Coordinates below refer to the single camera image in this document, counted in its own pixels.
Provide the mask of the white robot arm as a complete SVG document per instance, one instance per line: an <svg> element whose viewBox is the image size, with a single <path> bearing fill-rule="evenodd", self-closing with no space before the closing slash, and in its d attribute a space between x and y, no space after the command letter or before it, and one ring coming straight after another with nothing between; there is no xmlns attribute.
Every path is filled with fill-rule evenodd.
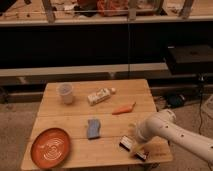
<svg viewBox="0 0 213 171"><path fill-rule="evenodd" d="M134 125L134 139L138 144L146 144L158 136L213 165L213 139L183 129L175 124L175 120L176 115L170 109L153 113Z"/></svg>

